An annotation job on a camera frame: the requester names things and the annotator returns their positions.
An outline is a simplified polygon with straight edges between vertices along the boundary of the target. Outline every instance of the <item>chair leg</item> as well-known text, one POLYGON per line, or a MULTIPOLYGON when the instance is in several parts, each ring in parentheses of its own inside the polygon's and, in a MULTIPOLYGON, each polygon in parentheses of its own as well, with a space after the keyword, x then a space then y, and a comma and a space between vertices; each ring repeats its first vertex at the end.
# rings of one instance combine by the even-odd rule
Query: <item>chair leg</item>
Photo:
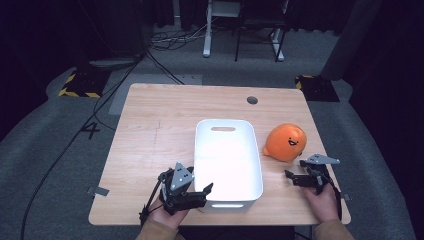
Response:
POLYGON ((234 62, 237 62, 237 59, 238 59, 238 51, 239 51, 239 47, 240 47, 240 35, 241 35, 241 27, 239 28, 239 31, 238 31, 236 57, 234 59, 234 62))
POLYGON ((281 35, 280 44, 278 45, 278 51, 275 55, 275 62, 278 62, 278 55, 280 55, 281 47, 283 46, 284 37, 286 36, 286 29, 283 29, 283 34, 281 35))
POLYGON ((238 19, 235 20, 234 25, 231 28, 231 36, 234 36, 234 33, 237 31, 238 19))

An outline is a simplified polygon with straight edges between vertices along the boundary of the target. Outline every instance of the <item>wooden table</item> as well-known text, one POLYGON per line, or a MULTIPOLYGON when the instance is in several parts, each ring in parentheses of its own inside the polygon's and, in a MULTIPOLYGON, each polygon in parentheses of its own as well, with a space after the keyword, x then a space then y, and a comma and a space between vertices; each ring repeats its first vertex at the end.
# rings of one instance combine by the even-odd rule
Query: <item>wooden table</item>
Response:
MULTIPOLYGON (((110 190, 94 199, 89 220, 94 225, 139 225, 157 177, 177 161, 193 166, 196 125, 203 119, 243 119, 255 130, 264 191, 246 213, 189 212, 182 225, 311 225, 316 224, 301 189, 284 170, 306 174, 299 160, 326 155, 308 105, 297 89, 133 84, 113 139, 99 187, 110 190), (257 104, 247 98, 254 96, 257 104), (264 156, 269 132, 295 123, 306 133, 303 155, 293 164, 264 156)), ((329 172, 336 185, 331 166, 329 172)), ((342 200, 342 222, 350 214, 342 200)))

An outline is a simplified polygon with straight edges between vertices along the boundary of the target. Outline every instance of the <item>gray floor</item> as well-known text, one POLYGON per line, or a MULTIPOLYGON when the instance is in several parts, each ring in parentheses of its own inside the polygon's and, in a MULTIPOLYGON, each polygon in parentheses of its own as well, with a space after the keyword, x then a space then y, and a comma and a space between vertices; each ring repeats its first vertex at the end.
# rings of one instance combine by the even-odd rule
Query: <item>gray floor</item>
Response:
MULTIPOLYGON (((201 75, 203 85, 295 88, 297 75, 320 73, 336 41, 329 32, 290 32, 283 47, 286 59, 278 63, 270 46, 250 44, 241 46, 239 61, 234 62, 236 38, 230 31, 213 35, 210 58, 202 57, 203 38, 178 50, 151 53, 175 75, 201 75)), ((98 125, 100 132, 91 140, 89 133, 79 134, 62 155, 97 102, 58 96, 72 70, 52 79, 46 90, 48 102, 24 118, 0 144, 1 239, 19 238, 31 195, 59 156, 31 206, 25 239, 134 239, 138 234, 138 226, 99 227, 88 222, 93 199, 86 190, 100 180, 114 136, 108 127, 116 127, 119 115, 109 114, 111 98, 98 112, 98 119, 108 127, 98 125)), ((124 73, 113 72, 105 91, 124 73)), ((144 74, 163 73, 145 58, 131 77, 144 74)), ((342 161, 334 170, 343 193, 352 199, 347 202, 352 215, 347 227, 357 239, 415 239, 403 196, 348 103, 351 87, 343 80, 333 85, 341 102, 308 104, 327 154, 342 161)), ((308 228, 296 230, 307 233, 308 228)))

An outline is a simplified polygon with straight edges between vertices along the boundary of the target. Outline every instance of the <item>bin handle cutout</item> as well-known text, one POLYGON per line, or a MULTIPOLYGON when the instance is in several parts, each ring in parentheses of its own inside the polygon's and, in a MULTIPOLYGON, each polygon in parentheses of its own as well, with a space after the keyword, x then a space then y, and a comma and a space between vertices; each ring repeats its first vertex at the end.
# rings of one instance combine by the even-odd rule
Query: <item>bin handle cutout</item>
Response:
POLYGON ((243 204, 212 204, 214 208, 242 208, 243 204))
POLYGON ((217 132, 234 132, 236 128, 235 127, 212 127, 211 130, 217 131, 217 132))

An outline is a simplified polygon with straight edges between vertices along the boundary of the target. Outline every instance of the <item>gray mat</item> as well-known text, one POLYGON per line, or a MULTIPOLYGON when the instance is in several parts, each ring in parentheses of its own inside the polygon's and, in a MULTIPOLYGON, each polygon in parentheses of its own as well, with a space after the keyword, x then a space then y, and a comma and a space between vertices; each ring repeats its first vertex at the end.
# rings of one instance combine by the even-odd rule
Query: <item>gray mat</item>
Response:
MULTIPOLYGON (((185 85, 202 85, 202 75, 175 75, 185 85)), ((164 74, 131 74, 116 91, 109 114, 121 115, 130 86, 134 83, 176 84, 164 74)))

